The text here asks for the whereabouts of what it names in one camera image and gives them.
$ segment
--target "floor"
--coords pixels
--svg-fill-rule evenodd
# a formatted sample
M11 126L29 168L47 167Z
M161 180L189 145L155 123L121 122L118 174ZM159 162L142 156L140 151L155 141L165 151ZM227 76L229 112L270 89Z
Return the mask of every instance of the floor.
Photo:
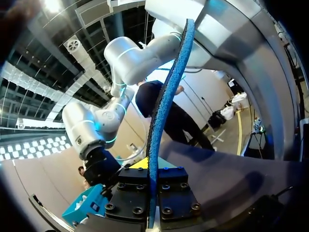
M305 116L309 117L309 92L305 82L301 83L301 87L304 93L305 102ZM241 126L242 126L242 137L241 137L241 150L244 148L248 142L249 136L253 128L253 107L250 113L250 109L245 109L240 112ZM211 130L207 130L205 134L209 137L210 141L213 140L211 135L219 135L225 129L225 133L220 137L224 142L216 141L213 146L217 147L217 151L237 154L238 143L239 143L239 122L238 116L235 115L230 121L227 121L221 126L221 128L213 133Z

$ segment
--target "ceiling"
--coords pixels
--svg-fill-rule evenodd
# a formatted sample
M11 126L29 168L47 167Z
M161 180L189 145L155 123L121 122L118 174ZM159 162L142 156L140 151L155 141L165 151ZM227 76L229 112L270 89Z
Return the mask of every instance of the ceiling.
M103 55L109 41L119 36L127 36L136 43L152 39L154 18L145 11L143 2L114 7L111 13L105 0L55 1L60 3L62 12L53 13L42 7L20 36L1 74L0 143L25 136L65 133L59 126L64 96L96 107L109 101L111 95L86 75L87 70L64 46L72 36L78 38L109 83L111 69ZM18 118L32 119L32 124L18 130Z

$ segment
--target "blue foam strip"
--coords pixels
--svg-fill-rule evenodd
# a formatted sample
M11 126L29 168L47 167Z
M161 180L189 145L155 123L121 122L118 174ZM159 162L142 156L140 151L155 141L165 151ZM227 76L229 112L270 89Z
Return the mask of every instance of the blue foam strip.
M195 32L194 20L187 19L186 30L183 32L181 47L178 56L176 57L173 67L169 71L169 75L165 81L165 89L158 106L155 118L152 121L150 147L149 147L149 176L150 176L150 212L149 212L149 223L148 227L152 228L155 219L156 210L156 193L157 193L157 178L158 178L158 154L161 136L163 133L164 125L167 119L167 115L177 87L182 78L184 69L187 65L192 44L194 41Z

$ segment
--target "blue object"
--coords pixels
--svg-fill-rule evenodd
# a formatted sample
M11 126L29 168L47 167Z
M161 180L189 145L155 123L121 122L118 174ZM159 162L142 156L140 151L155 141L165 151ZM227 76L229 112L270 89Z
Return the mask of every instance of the blue object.
M117 160L117 162L122 165L123 161L122 160Z
M101 195L103 185L95 185L84 191L78 198L67 208L62 214L62 218L67 223L73 225L74 221L80 223L88 213L105 215L105 205L109 202L107 198ZM81 207L77 210L76 203L83 200L83 196L87 196Z
M149 176L150 176L150 212L148 227L152 228L155 222L156 210L156 192L158 178L158 153L160 147L161 136L163 133L166 118L173 102L173 98L177 87L180 83L184 69L187 65L192 44L194 41L195 23L193 19L187 19L186 26L182 34L180 43L180 51L174 61L172 68L169 71L167 79L163 85L163 94L160 93L161 99L156 111L155 117L152 117L151 129L149 134L149 145L147 153L149 155Z

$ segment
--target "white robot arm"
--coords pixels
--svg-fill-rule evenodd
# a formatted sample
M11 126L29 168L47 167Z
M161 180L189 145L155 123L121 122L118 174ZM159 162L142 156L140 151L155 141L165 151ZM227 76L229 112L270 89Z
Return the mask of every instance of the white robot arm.
M62 112L68 137L81 160L88 160L97 147L111 148L126 114L134 90L127 85L143 81L151 72L175 58L180 38L170 33L152 40L140 49L127 37L111 41L104 56L112 68L111 94L115 97L105 109L95 112L79 103L69 103Z

